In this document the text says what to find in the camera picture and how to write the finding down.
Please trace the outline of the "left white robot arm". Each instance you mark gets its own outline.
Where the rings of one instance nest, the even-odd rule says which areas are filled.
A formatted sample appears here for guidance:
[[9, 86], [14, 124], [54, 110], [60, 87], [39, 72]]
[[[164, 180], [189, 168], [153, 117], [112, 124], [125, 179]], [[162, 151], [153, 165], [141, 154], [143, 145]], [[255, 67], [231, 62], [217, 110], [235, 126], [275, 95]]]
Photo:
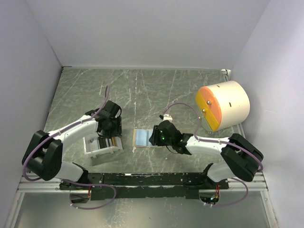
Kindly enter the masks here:
[[69, 180], [77, 189], [88, 186], [89, 172], [74, 162], [63, 161], [67, 148], [83, 140], [84, 154], [96, 158], [122, 150], [122, 108], [112, 102], [85, 113], [75, 122], [54, 131], [39, 130], [31, 138], [22, 159], [23, 173], [31, 171], [37, 179]]

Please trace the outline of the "white card tray box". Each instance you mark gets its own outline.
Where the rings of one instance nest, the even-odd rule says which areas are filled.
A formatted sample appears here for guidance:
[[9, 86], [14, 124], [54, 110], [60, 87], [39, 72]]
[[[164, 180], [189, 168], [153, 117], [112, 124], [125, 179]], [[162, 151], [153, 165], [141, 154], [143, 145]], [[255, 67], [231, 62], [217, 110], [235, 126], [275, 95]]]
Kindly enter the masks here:
[[123, 149], [120, 137], [104, 138], [92, 134], [83, 138], [84, 154], [94, 159], [99, 155], [114, 154]]

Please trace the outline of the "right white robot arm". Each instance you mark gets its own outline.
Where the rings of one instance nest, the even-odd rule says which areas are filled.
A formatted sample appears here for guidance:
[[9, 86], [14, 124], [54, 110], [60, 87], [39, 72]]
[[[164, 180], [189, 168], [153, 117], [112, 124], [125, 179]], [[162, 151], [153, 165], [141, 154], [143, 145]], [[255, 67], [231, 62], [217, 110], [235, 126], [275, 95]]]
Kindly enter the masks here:
[[149, 142], [158, 147], [170, 146], [178, 154], [204, 154], [222, 158], [220, 163], [211, 163], [203, 171], [201, 182], [207, 189], [234, 177], [251, 182], [261, 170], [264, 158], [262, 152], [238, 133], [226, 138], [198, 137], [192, 133], [181, 133], [168, 120], [153, 127]]

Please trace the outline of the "beige card holder wallet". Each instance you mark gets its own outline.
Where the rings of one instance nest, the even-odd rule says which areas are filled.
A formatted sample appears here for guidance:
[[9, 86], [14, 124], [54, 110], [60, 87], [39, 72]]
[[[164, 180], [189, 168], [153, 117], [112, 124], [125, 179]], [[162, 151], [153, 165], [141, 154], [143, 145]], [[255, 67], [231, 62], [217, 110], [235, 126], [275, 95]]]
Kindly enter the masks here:
[[149, 142], [153, 130], [134, 129], [133, 131], [133, 147], [156, 147]]

